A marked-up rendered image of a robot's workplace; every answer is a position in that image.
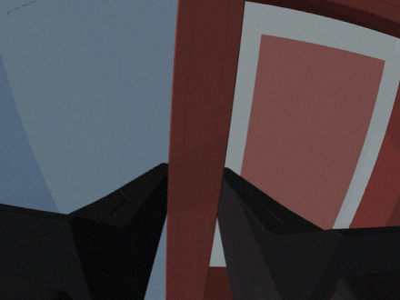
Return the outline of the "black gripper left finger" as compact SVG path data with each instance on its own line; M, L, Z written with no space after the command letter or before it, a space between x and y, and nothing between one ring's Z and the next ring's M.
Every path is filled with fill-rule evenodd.
M168 164L77 211L0 204L0 275L72 300L145 300L167 217Z

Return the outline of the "grey flat square panel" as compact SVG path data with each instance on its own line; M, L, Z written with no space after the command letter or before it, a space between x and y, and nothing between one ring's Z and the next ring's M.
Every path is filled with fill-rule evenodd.
M178 0L0 0L0 53L59 213L168 164Z

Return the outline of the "dark red picture frame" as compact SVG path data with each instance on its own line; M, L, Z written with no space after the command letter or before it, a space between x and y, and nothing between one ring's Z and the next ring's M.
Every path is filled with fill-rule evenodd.
M178 0L166 300L232 300L225 167L323 230L400 226L400 0Z

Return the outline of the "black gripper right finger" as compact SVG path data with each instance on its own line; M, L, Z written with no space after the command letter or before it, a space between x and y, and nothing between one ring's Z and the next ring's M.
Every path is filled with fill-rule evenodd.
M400 226L323 230L226 167L217 218L232 300L325 300L342 278L400 269Z

